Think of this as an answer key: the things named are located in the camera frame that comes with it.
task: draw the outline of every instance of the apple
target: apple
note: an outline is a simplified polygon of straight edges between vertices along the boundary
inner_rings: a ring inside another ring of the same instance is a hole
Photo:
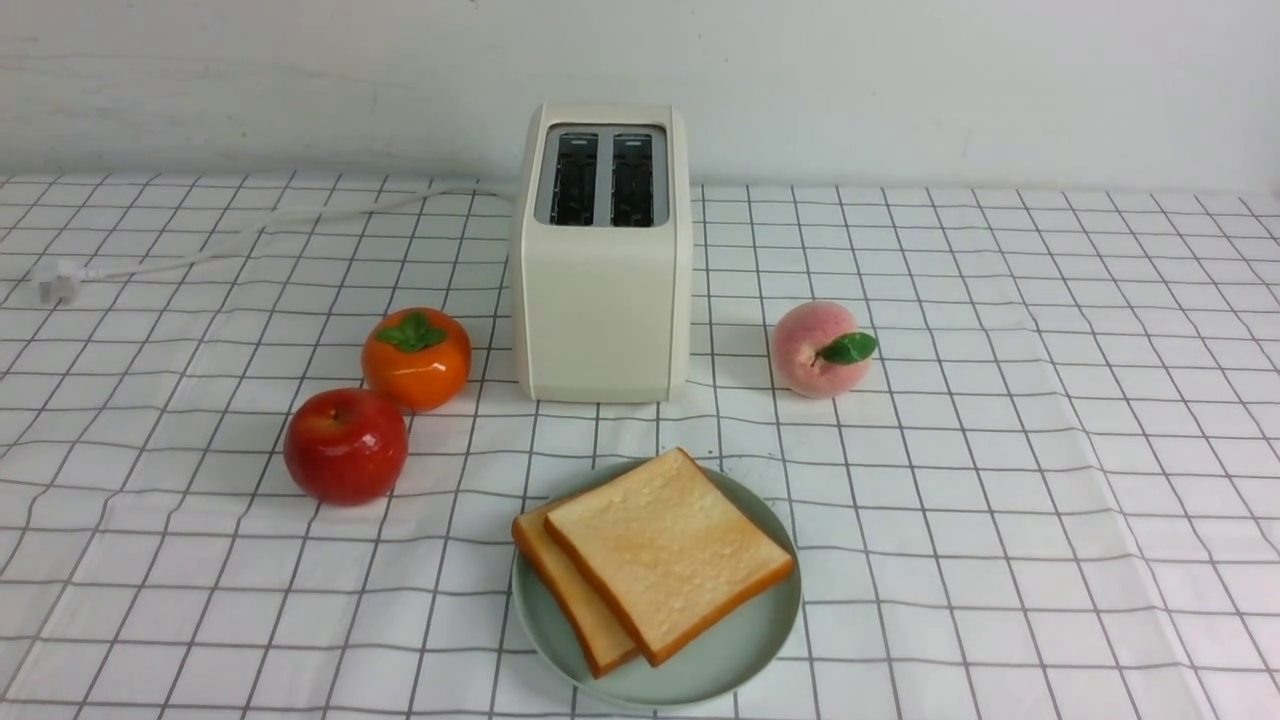
[[[408,459],[408,425],[394,402],[342,387],[307,398],[284,432],[284,466],[302,492],[364,505],[390,492]]]
[[[873,336],[858,331],[844,305],[814,300],[787,310],[773,328],[773,374],[799,395],[831,398],[854,389],[872,369]]]

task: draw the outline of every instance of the toast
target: toast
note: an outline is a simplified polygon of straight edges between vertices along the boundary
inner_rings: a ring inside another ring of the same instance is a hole
[[[545,529],[654,667],[795,566],[678,447],[550,509]]]
[[[511,537],[568,619],[591,676],[599,679],[639,656],[640,648],[568,556],[547,536],[544,518],[563,502],[559,500],[517,515],[511,524]]]

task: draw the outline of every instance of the power cord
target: power cord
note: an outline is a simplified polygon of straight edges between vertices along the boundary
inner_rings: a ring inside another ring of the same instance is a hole
[[[174,258],[172,260],[156,260],[154,263],[142,263],[137,265],[106,265],[95,268],[86,268],[84,265],[77,264],[74,260],[68,260],[65,258],[47,259],[36,264],[36,268],[32,270],[31,282],[36,286],[40,302],[42,305],[55,305],[59,301],[69,302],[76,299],[76,295],[79,292],[81,283],[125,275],[163,273],[166,270],[187,268],[205,260],[238,255],[239,252],[252,247],[259,233],[265,232],[270,225],[276,225],[283,222],[314,220],[321,217],[355,217],[367,213],[379,213],[390,210],[392,208],[399,208],[401,205],[407,205],[410,202],[419,202],[428,197],[451,193],[490,195],[504,200],[513,200],[515,197],[515,190],[507,186],[453,183],[439,184],[430,190],[424,190],[403,197],[397,197],[394,200],[385,200],[383,202],[374,202],[371,205],[356,208],[329,208],[324,205],[317,208],[279,208],[268,213],[252,225],[236,233],[236,236],[227,238],[214,247],[196,252],[195,255]]]

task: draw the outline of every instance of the white toaster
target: white toaster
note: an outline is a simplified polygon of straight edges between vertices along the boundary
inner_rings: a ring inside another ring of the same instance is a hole
[[[520,386],[662,402],[689,369],[692,204],[673,108],[556,105],[529,128],[511,231]]]

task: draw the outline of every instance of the plate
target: plate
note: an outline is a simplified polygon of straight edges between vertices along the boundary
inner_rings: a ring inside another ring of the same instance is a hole
[[[552,500],[604,484],[637,468],[628,460],[593,470]],[[764,670],[787,642],[800,615],[800,561],[786,527],[755,493],[705,468],[712,482],[774,542],[796,557],[786,580],[742,603],[659,667],[636,657],[599,680],[591,678],[564,614],[532,565],[517,551],[511,570],[516,612],[543,659],[582,692],[627,710],[672,710],[737,689]]]

